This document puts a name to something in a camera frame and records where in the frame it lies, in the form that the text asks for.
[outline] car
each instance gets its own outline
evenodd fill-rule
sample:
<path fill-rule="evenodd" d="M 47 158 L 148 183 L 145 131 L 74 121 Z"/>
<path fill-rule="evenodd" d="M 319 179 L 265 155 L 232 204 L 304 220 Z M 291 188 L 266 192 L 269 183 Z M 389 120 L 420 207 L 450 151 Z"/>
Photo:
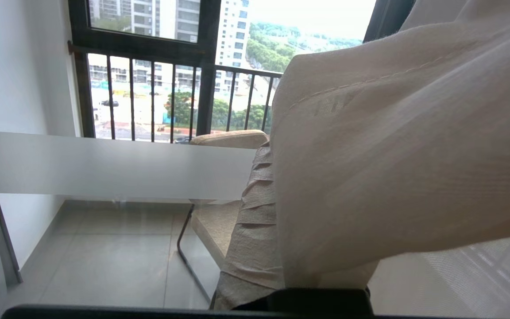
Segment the car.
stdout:
<path fill-rule="evenodd" d="M 174 139 L 174 143 L 175 144 L 188 144 L 188 143 L 190 143 L 190 136 L 177 137 L 176 139 Z"/>
<path fill-rule="evenodd" d="M 103 100 L 100 102 L 101 105 L 109 106 L 109 100 Z M 113 101 L 113 106 L 119 106 L 118 101 Z"/>

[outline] chair leg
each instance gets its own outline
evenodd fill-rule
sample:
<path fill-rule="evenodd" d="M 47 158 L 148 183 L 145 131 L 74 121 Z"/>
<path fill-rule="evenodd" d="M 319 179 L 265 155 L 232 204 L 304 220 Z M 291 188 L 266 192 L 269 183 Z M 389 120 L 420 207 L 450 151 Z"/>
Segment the chair leg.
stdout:
<path fill-rule="evenodd" d="M 196 276 L 196 273 L 192 269 L 192 266 L 188 262 L 188 259 L 186 259 L 186 256 L 184 256 L 184 252 L 182 251 L 182 248 L 180 248 L 180 240 L 182 240 L 182 236 L 184 235 L 186 226 L 188 225 L 188 222 L 190 221 L 190 218 L 192 217 L 193 211 L 194 211 L 194 204 L 192 204 L 192 206 L 190 207 L 190 210 L 188 211 L 188 215 L 186 216 L 186 220 L 184 221 L 184 225 L 182 226 L 182 230 L 180 231 L 180 235 L 178 235 L 178 241 L 176 242 L 176 248 L 178 248 L 178 254 L 180 255 L 180 258 L 182 259 L 182 261 L 184 262 L 184 265 L 188 269 L 188 272 L 190 273 L 190 275 L 192 275 L 192 278 L 194 278 L 194 281 L 196 282 L 198 287 L 200 287 L 200 290 L 202 291 L 204 298 L 206 298 L 206 300 L 208 302 L 210 302 L 211 301 L 210 296 L 206 292 L 206 289 L 204 289 L 204 286 L 200 282 L 200 279 L 198 279 L 198 277 Z"/>

